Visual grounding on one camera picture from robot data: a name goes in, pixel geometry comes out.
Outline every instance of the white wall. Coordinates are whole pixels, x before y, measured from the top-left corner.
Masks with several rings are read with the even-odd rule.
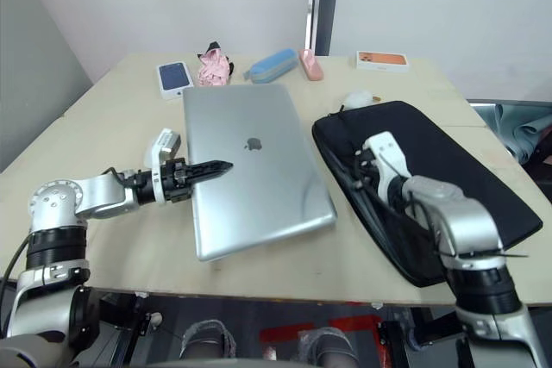
[[[0,0],[0,172],[90,87],[41,0]]]
[[[96,82],[132,52],[302,47],[308,0],[42,0]]]
[[[552,0],[336,0],[330,54],[436,60],[465,97],[552,101]]]

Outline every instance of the laptop lid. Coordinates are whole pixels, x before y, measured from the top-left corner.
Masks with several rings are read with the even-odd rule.
[[[184,92],[188,155],[234,167],[195,185],[199,259],[329,225],[336,211],[283,85],[233,85]]]

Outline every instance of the blue pencil case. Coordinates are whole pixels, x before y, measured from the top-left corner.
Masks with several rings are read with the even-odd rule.
[[[298,62],[296,51],[284,49],[253,64],[243,77],[251,79],[254,84],[266,84],[293,69]]]

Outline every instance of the apple logo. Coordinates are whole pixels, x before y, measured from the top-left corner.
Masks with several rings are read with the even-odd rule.
[[[248,144],[244,148],[247,148],[249,151],[261,150],[262,145],[261,145],[260,140],[258,138],[250,138],[248,140]]]

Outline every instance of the laptop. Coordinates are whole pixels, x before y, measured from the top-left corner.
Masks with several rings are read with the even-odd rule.
[[[336,210],[283,85],[184,92],[188,158],[234,167],[194,186],[200,260],[326,227]]]

